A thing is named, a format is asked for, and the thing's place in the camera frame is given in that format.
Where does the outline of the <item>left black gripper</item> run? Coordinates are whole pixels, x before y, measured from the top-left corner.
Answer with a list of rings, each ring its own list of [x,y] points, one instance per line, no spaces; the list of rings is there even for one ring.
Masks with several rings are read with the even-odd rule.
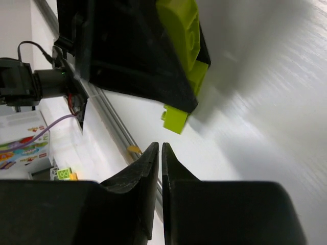
[[[80,78],[95,86],[192,112],[198,101],[156,2],[95,1],[92,37],[92,1],[57,1],[55,45],[75,57]],[[197,59],[209,64],[201,27],[200,41]]]

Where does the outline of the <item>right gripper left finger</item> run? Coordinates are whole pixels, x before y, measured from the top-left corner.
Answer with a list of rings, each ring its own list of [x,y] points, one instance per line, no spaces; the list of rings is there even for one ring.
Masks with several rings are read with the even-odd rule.
[[[159,145],[107,180],[1,181],[1,244],[147,244]]]

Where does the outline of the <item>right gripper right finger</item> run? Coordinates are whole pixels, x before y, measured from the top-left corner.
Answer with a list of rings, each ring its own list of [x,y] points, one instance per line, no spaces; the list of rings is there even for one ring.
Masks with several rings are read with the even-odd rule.
[[[270,181],[202,181],[162,146],[166,244],[306,244],[286,190]]]

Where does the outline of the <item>green curved lego brick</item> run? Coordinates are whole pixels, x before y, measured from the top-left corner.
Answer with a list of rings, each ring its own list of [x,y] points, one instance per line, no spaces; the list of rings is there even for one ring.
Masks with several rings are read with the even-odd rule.
[[[208,70],[208,64],[197,59],[201,44],[198,5],[194,0],[160,0],[156,8],[186,77],[198,95]]]

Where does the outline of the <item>small green lego brick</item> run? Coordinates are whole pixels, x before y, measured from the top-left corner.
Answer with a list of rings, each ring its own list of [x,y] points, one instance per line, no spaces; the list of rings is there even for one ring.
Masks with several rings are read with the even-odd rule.
[[[164,105],[164,109],[161,115],[163,127],[174,133],[181,134],[189,114],[168,105]]]

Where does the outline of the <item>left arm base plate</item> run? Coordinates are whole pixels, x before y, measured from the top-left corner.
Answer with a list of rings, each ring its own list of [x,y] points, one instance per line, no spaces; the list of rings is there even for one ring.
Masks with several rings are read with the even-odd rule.
[[[77,80],[75,71],[67,60],[67,53],[57,46],[52,47],[52,68],[60,70],[67,78],[66,94],[68,108],[76,116],[79,126],[83,129],[87,100],[89,98],[80,81]]]

